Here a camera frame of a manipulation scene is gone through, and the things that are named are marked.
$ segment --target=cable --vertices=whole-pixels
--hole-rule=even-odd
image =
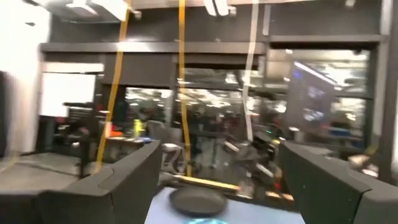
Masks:
[[[129,16],[130,16],[131,1],[132,0],[126,1],[126,3],[127,3],[127,9],[126,9],[126,15],[125,15],[126,19],[124,21],[122,21],[122,23],[120,24],[119,43],[123,42],[126,39],[127,26],[129,23]],[[120,48],[118,48],[118,52],[116,55],[116,63],[114,66],[114,75],[113,75],[113,81],[112,81],[112,87],[111,87],[111,94],[109,96],[109,101],[108,101],[109,113],[106,115],[105,124],[108,124],[112,120],[114,102],[116,99],[116,93],[118,92],[122,64],[123,64],[123,51]],[[106,133],[106,129],[104,129],[104,131],[102,132],[101,141],[99,142],[98,153],[97,153],[97,158],[96,158],[96,162],[95,162],[95,172],[98,172],[102,166],[102,159],[104,156],[105,142],[106,142],[105,133]]]
[[[178,2],[178,73],[179,78],[181,80],[180,84],[180,93],[185,95],[185,0],[179,0]],[[188,121],[187,121],[187,103],[186,99],[182,97],[181,101],[181,122],[182,129],[184,132],[184,140],[185,140],[185,158],[187,161],[191,160],[191,142],[189,139],[189,130],[188,130]],[[188,163],[187,166],[187,176],[192,175],[192,166]]]
[[[250,86],[250,76],[251,69],[253,65],[254,58],[254,50],[256,49],[256,35],[257,35],[257,21],[259,17],[259,0],[253,0],[252,2],[252,12],[251,12],[251,27],[250,27],[250,43],[248,50],[248,58],[246,60],[246,70],[244,73],[244,85],[242,91],[242,100],[243,100],[243,110],[244,117],[246,119],[246,130],[248,134],[248,140],[253,141],[253,130],[251,126],[251,118],[247,106],[248,102],[248,94],[249,94],[249,86]]]

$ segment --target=display screen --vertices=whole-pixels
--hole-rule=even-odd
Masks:
[[[326,133],[336,83],[299,62],[289,82],[285,120],[289,127],[308,133]]]
[[[64,103],[93,102],[96,75],[43,73],[40,115],[67,117]]]

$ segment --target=white wall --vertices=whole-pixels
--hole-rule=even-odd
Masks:
[[[39,44],[50,34],[50,13],[21,0],[0,2],[0,70],[12,80],[8,90],[12,113],[8,150],[34,150],[40,94]]]

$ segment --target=yellow object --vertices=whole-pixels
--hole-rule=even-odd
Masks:
[[[369,146],[366,151],[365,155],[371,156],[377,152],[377,147],[376,146]]]
[[[274,140],[271,141],[271,144],[279,145],[280,144],[280,140],[274,139]]]
[[[129,23],[131,0],[127,0],[126,3],[128,6],[126,9],[126,15],[125,15],[126,19],[124,21],[122,21],[122,23],[120,25],[119,42],[123,42],[126,39],[127,26]],[[123,62],[123,51],[118,49],[118,53],[116,55],[116,63],[114,66],[114,75],[113,75],[113,81],[112,81],[112,87],[111,87],[111,94],[109,96],[109,101],[108,101],[109,113],[106,115],[106,122],[110,122],[112,120],[114,102],[116,99],[116,93],[118,92],[120,75],[121,75],[121,70],[122,70],[122,62]],[[98,172],[102,166],[102,159],[103,159],[104,150],[105,150],[105,142],[106,142],[106,135],[105,135],[105,132],[103,131],[102,136],[101,136],[101,141],[99,142],[97,160],[95,162],[95,172]]]
[[[178,6],[178,72],[181,80],[180,84],[180,92],[182,95],[185,94],[185,0],[179,0]],[[184,132],[184,140],[185,140],[185,158],[187,161],[191,160],[191,142],[189,140],[189,130],[188,130],[188,121],[187,121],[187,103],[185,98],[181,99],[181,122],[182,129]],[[187,165],[187,176],[192,175],[192,167],[191,165]]]
[[[134,120],[134,137],[139,138],[141,136],[141,131],[142,130],[142,122],[139,119]]]
[[[221,187],[221,188],[230,189],[230,190],[239,190],[238,186],[235,186],[235,185],[232,185],[232,184],[225,184],[225,183],[221,183],[221,182],[205,180],[205,179],[199,179],[199,178],[194,178],[194,177],[185,177],[185,176],[181,176],[181,175],[178,175],[176,177],[179,178],[179,179],[188,181],[188,182],[205,184],[205,185],[210,185],[210,186],[214,186],[214,187]]]

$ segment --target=yellow resistance band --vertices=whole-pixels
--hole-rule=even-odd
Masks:
[[[185,0],[179,0],[178,5],[178,72],[181,80],[180,84],[180,92],[182,96],[185,96],[185,59],[184,59],[184,51],[185,51]],[[184,140],[185,140],[185,149],[186,149],[186,159],[187,161],[191,160],[191,143],[189,140],[189,130],[188,130],[188,121],[187,121],[187,104],[185,101],[185,97],[181,97],[181,122],[182,129],[184,131]],[[189,164],[187,166],[187,176],[191,176],[192,167]]]
[[[127,10],[126,10],[126,15],[125,15],[126,19],[124,21],[122,21],[122,23],[120,24],[119,43],[123,42],[126,39],[127,25],[129,23],[131,0],[127,0],[126,3],[128,5]],[[112,120],[114,102],[116,99],[116,93],[118,92],[120,75],[121,75],[121,70],[122,70],[122,63],[123,63],[123,51],[118,49],[118,54],[116,55],[116,63],[114,66],[114,75],[113,75],[113,81],[112,81],[111,94],[109,96],[109,101],[108,101],[109,113],[106,115],[106,124],[108,124]],[[102,159],[103,159],[104,150],[105,150],[105,142],[106,142],[106,136],[105,136],[105,130],[104,130],[102,132],[101,141],[99,142],[97,160],[95,162],[95,172],[98,172],[102,166]]]

